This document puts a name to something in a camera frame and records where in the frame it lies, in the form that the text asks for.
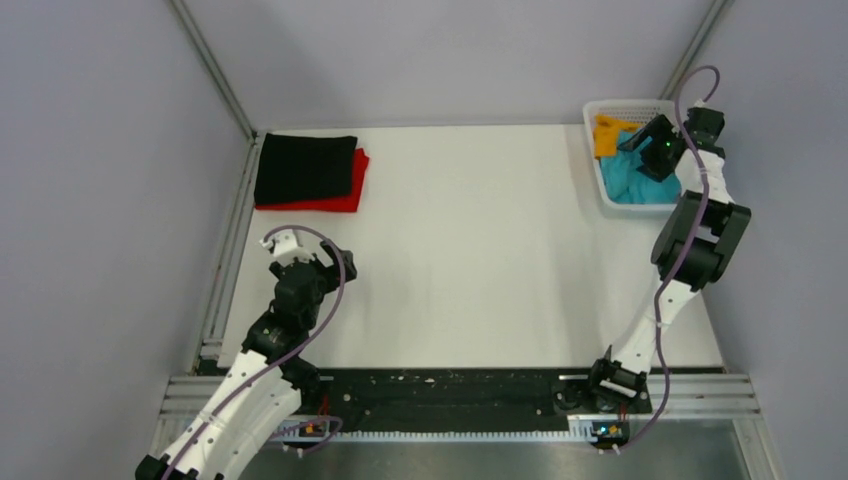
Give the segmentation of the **turquoise t shirt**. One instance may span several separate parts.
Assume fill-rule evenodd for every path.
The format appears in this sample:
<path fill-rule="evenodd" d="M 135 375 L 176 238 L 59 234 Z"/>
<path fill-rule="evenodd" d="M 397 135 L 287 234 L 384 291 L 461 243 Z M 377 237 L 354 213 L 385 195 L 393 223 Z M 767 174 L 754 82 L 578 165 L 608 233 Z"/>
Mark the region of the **turquoise t shirt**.
<path fill-rule="evenodd" d="M 621 133 L 619 141 L 632 134 Z M 637 168 L 641 158 L 637 148 L 633 152 L 617 152 L 614 157 L 598 160 L 601 177 L 608 197 L 617 204 L 672 204 L 677 200 L 681 185 L 672 174 L 662 182 L 646 177 Z"/>

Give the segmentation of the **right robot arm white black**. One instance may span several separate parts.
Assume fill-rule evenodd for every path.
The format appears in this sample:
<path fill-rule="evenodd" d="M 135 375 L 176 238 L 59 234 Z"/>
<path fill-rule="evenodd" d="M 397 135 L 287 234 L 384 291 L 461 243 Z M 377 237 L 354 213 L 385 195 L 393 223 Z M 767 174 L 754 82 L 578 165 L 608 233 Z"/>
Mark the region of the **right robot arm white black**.
<path fill-rule="evenodd" d="M 596 150 L 605 169 L 625 154 L 636 176 L 657 186 L 676 180 L 678 188 L 651 251 L 657 274 L 648 303 L 622 343 L 610 346 L 590 370 L 586 397 L 600 412 L 643 411 L 652 362 L 664 357 L 664 331 L 722 277 L 751 221 L 751 210 L 732 199 L 723 177 L 726 154 L 718 139 L 724 127 L 722 112 L 698 103 L 678 123 L 658 114 Z"/>

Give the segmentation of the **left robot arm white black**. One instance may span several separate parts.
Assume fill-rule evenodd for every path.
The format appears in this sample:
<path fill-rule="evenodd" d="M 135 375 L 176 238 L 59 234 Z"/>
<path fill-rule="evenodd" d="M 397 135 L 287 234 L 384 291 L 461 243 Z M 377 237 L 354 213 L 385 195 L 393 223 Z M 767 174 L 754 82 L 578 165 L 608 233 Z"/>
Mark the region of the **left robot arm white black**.
<path fill-rule="evenodd" d="M 200 412 L 161 454 L 141 460 L 135 478 L 237 479 L 284 420 L 319 404 L 319 370 L 300 354 L 328 324 L 318 318 L 325 297 L 356 279 L 354 255 L 322 239 L 324 264 L 293 230 L 262 245 L 273 258 L 273 298 Z"/>

